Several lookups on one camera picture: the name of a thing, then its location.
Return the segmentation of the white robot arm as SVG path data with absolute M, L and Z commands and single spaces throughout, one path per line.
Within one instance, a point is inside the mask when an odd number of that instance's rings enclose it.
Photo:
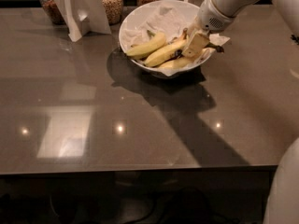
M 188 33 L 205 35 L 224 31 L 245 7 L 260 0 L 204 0 Z M 299 0 L 271 0 L 292 31 L 299 37 Z M 276 170 L 265 208 L 263 224 L 299 224 L 299 139 L 284 153 Z

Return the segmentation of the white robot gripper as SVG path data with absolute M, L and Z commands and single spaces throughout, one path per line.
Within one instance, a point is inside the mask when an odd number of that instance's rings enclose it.
M 235 19 L 223 15 L 214 5 L 212 0 L 204 0 L 199 11 L 193 21 L 196 29 L 205 33 L 223 32 Z M 188 58 L 199 54 L 203 48 L 209 43 L 209 37 L 201 31 L 193 31 L 188 39 L 186 46 L 182 51 L 182 55 Z

